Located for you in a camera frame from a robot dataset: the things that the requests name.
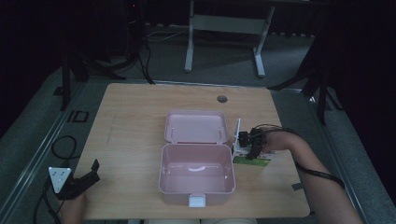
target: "black cable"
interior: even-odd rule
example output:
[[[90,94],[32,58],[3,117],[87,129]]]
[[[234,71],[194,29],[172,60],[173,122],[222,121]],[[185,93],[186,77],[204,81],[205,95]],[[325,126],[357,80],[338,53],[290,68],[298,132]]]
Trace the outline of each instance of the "black cable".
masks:
[[[138,61],[139,61],[139,63],[140,63],[140,66],[142,66],[141,72],[143,73],[143,77],[146,79],[146,81],[147,81],[149,84],[155,85],[154,81],[153,81],[153,80],[151,79],[151,77],[149,76],[149,69],[148,69],[148,66],[149,66],[150,54],[151,54],[151,50],[148,49],[148,60],[147,60],[147,62],[146,62],[146,66],[143,64],[143,61],[142,61],[142,58],[140,57],[140,54],[137,54],[137,59],[138,59]]]
[[[304,172],[304,173],[306,173],[306,174],[314,175],[314,176],[318,176],[318,177],[321,177],[321,178],[325,178],[325,179],[332,180],[332,181],[336,182],[338,185],[340,185],[340,187],[341,187],[342,189],[345,189],[345,188],[346,188],[344,182],[343,182],[340,178],[338,178],[337,176],[335,176],[335,175],[330,175],[330,174],[326,174],[326,173],[323,173],[323,172],[320,172],[320,171],[314,171],[314,170],[305,169],[305,168],[304,168],[303,166],[301,166],[297,161],[295,162],[295,164],[296,164],[296,167],[297,167],[299,170],[301,170],[302,172]]]
[[[59,155],[59,154],[56,152],[56,150],[55,150],[55,145],[56,145],[56,143],[58,143],[58,141],[60,141],[60,140],[62,140],[62,139],[65,139],[65,138],[70,138],[70,139],[73,141],[73,148],[72,148],[72,151],[70,152],[70,155],[69,155],[68,157],[64,157],[64,156]],[[71,135],[65,135],[65,136],[62,136],[62,137],[56,139],[56,140],[52,143],[50,149],[51,149],[51,151],[52,151],[52,154],[53,154],[55,157],[57,157],[57,158],[59,158],[59,159],[62,159],[62,160],[68,160],[68,161],[70,161],[70,160],[77,159],[77,158],[80,157],[80,155],[74,156],[74,154],[76,153],[76,149],[77,149],[77,140],[76,140],[75,137],[73,137],[73,136],[71,136]]]
[[[277,126],[277,125],[274,125],[274,124],[261,124],[261,125],[258,125],[258,126],[256,126],[256,127],[254,127],[254,128],[256,129],[256,128],[262,127],[262,126],[270,126],[270,127],[272,127],[272,128],[271,128],[271,129],[268,129],[268,130],[262,130],[262,132],[253,134],[253,135],[251,135],[249,138],[254,138],[254,137],[259,136],[259,135],[262,135],[262,134],[273,133],[273,132],[294,133],[294,134],[296,134],[297,136],[300,136],[297,132],[295,132],[294,130],[292,130],[292,129],[290,129],[290,128],[282,128],[282,127]]]

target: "metal stand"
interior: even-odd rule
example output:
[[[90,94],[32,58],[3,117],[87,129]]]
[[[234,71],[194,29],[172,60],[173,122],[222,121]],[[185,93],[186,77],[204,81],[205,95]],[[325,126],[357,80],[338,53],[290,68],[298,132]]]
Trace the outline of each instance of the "metal stand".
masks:
[[[262,46],[264,45],[265,37],[268,34],[268,29],[271,24],[271,19],[274,15],[275,7],[270,7],[265,20],[217,17],[194,14],[194,0],[190,1],[190,27],[189,27],[189,45],[187,46],[187,55],[185,63],[185,71],[192,70],[192,55],[194,52],[193,32],[194,30],[207,30],[218,32],[232,32],[250,35],[260,35],[260,43],[253,49],[253,55],[257,67],[257,75],[265,77],[264,66],[262,64]]]

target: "wire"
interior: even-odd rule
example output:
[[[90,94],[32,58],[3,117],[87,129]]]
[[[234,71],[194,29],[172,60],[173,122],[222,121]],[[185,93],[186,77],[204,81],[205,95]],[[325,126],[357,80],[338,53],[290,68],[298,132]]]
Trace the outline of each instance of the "wire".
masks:
[[[148,50],[148,60],[146,61],[146,65],[143,64],[142,58],[140,57],[139,53],[137,53],[137,60],[139,61],[140,66],[142,67],[140,71],[143,73],[143,77],[146,79],[146,81],[149,84],[155,85],[155,82],[149,76],[149,60],[151,57],[151,49],[149,48],[149,45],[147,43],[145,45],[146,45],[146,49]]]
[[[257,125],[256,127],[254,127],[254,129],[257,129],[257,128],[262,127],[262,126],[269,126],[272,129],[262,130],[260,133],[256,133],[256,134],[251,135],[249,137],[249,139],[250,138],[254,138],[256,136],[260,136],[260,135],[266,134],[266,133],[273,133],[273,132],[294,133],[297,136],[300,136],[297,132],[295,132],[294,130],[292,130],[290,128],[282,128],[282,127],[274,125],[274,124],[260,124],[260,125]]]
[[[323,172],[320,172],[320,171],[314,171],[314,170],[306,169],[303,166],[301,166],[297,161],[295,162],[295,164],[296,164],[296,167],[299,170],[301,170],[302,172],[304,172],[306,174],[314,175],[314,176],[318,176],[318,177],[321,177],[321,178],[332,180],[332,181],[336,182],[338,185],[340,185],[340,187],[342,189],[346,188],[344,182],[340,178],[335,176],[335,175],[330,175],[330,174],[326,174],[326,173],[323,173]]]
[[[149,34],[148,36],[155,35],[155,34],[168,34],[168,33],[169,34],[173,34],[173,35],[166,36],[166,37],[164,37],[162,39],[149,39],[148,41],[150,41],[150,42],[161,42],[161,41],[170,39],[172,37],[175,37],[177,35],[182,35],[184,33],[188,33],[188,29],[185,29],[185,30],[180,31],[180,32],[160,32],[160,31],[158,31],[158,32],[153,32],[153,33]]]
[[[64,156],[59,155],[59,154],[56,152],[56,150],[55,150],[55,145],[56,145],[60,140],[65,139],[65,138],[70,138],[70,139],[73,141],[73,148],[72,148],[72,151],[70,152],[70,155],[69,155],[68,157],[64,157]],[[77,158],[80,157],[80,155],[74,156],[74,154],[76,153],[76,149],[77,149],[77,140],[76,140],[75,137],[73,137],[73,136],[71,136],[71,135],[65,135],[65,136],[62,136],[62,137],[56,139],[56,140],[52,143],[50,149],[51,149],[51,151],[52,151],[52,154],[53,154],[55,157],[57,157],[57,158],[59,158],[59,159],[62,159],[62,160],[68,160],[68,161],[70,161],[70,160],[77,159]]]

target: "lunch box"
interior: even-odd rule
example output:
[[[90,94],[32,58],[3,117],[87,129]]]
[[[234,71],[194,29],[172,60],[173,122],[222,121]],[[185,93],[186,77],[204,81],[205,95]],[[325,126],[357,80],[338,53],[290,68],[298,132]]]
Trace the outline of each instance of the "lunch box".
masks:
[[[205,207],[225,203],[235,190],[224,114],[210,110],[168,113],[159,188],[166,203]]]

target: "wooden table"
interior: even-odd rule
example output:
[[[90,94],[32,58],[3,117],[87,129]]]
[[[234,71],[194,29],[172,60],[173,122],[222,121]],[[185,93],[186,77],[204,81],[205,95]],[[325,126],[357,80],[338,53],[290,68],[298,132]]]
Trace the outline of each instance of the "wooden table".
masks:
[[[226,103],[218,96],[226,96]],[[189,208],[163,202],[158,187],[166,116],[172,109],[219,110],[232,146],[241,131],[263,123],[280,125],[264,88],[110,84],[78,163],[76,177],[100,162],[101,180],[88,190],[87,219],[305,217],[309,207],[288,150],[265,168],[235,164],[236,190],[225,204]]]

